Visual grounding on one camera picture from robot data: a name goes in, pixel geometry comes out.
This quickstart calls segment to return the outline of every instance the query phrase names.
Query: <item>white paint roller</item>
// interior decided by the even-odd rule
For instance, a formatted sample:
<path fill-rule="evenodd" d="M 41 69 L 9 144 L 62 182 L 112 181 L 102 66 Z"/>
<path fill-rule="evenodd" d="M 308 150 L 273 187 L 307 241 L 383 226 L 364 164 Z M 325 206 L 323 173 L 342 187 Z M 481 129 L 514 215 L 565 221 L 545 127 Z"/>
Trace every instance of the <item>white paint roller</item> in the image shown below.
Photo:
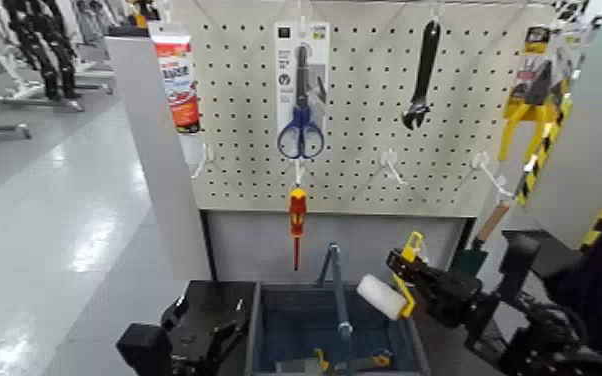
<path fill-rule="evenodd" d="M 371 274 L 365 275 L 359 282 L 357 293 L 390 320 L 399 319 L 401 310 L 407 304 L 406 298 Z"/>

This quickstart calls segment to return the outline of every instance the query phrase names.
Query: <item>paint roller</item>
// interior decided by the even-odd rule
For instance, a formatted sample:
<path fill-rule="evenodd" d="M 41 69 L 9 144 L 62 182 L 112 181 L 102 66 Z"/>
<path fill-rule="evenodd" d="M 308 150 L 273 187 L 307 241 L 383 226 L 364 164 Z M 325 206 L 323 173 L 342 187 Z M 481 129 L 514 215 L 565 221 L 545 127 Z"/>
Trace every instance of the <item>paint roller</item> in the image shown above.
<path fill-rule="evenodd" d="M 411 232 L 404 250 L 401 252 L 406 261 L 413 262 L 415 260 L 422 247 L 422 239 L 421 233 Z M 394 273 L 392 273 L 392 276 L 401 293 L 371 274 L 365 275 L 359 282 L 357 293 L 374 308 L 389 317 L 390 320 L 398 320 L 402 317 L 411 316 L 415 307 L 415 300 L 408 286 L 406 286 L 406 282 Z"/>

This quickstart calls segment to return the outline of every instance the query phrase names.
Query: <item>yellow roller handle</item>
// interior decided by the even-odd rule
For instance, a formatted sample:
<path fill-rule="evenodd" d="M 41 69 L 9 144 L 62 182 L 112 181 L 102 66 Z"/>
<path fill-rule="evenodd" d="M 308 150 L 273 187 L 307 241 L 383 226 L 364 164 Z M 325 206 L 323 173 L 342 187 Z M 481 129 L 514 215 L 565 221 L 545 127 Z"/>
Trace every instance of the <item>yellow roller handle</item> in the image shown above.
<path fill-rule="evenodd" d="M 408 262 L 413 262 L 415 260 L 416 255 L 420 252 L 420 248 L 422 247 L 423 236 L 421 233 L 417 231 L 411 232 L 411 235 L 408 237 L 408 241 L 406 241 L 406 245 L 404 246 L 404 250 L 401 252 L 401 256 L 404 260 Z M 398 275 L 392 273 L 394 277 L 394 282 L 396 282 L 397 287 L 406 298 L 408 302 L 404 308 L 401 309 L 399 315 L 401 317 L 410 317 L 413 313 L 413 308 L 415 308 L 415 299 L 413 298 L 413 294 L 406 286 L 406 282 L 401 279 Z"/>

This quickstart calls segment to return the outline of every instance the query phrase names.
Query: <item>scissors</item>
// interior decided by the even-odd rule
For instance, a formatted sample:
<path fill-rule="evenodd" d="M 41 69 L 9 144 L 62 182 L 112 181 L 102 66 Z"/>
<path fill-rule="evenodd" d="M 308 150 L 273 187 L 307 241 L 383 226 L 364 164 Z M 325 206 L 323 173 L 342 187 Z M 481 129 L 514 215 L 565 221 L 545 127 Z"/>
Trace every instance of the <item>scissors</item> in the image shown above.
<path fill-rule="evenodd" d="M 308 50 L 305 46 L 299 46 L 296 67 L 296 103 L 292 121 L 282 129 L 278 135 L 278 150 L 290 159 L 313 158 L 324 149 L 324 135 L 322 130 L 315 124 L 311 117 L 308 105 Z M 290 138 L 295 144 L 296 150 L 285 150 L 284 139 Z M 317 140 L 308 148 L 308 139 Z"/>

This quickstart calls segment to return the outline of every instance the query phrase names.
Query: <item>blue scissors handle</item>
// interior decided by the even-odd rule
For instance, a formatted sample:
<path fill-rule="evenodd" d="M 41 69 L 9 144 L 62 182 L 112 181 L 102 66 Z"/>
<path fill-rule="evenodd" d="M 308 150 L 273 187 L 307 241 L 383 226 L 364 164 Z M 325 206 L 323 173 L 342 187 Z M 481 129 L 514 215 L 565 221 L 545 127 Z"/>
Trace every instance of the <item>blue scissors handle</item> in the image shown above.
<path fill-rule="evenodd" d="M 282 140 L 283 137 L 288 136 L 289 133 L 296 133 L 296 150 L 286 151 L 283 148 Z M 315 150 L 306 150 L 306 135 L 310 133 L 317 134 L 319 139 L 319 145 Z M 290 159 L 298 158 L 314 158 L 324 149 L 324 135 L 322 130 L 310 120 L 310 108 L 294 107 L 294 116 L 292 121 L 283 128 L 282 132 L 278 135 L 278 150 L 280 153 Z"/>

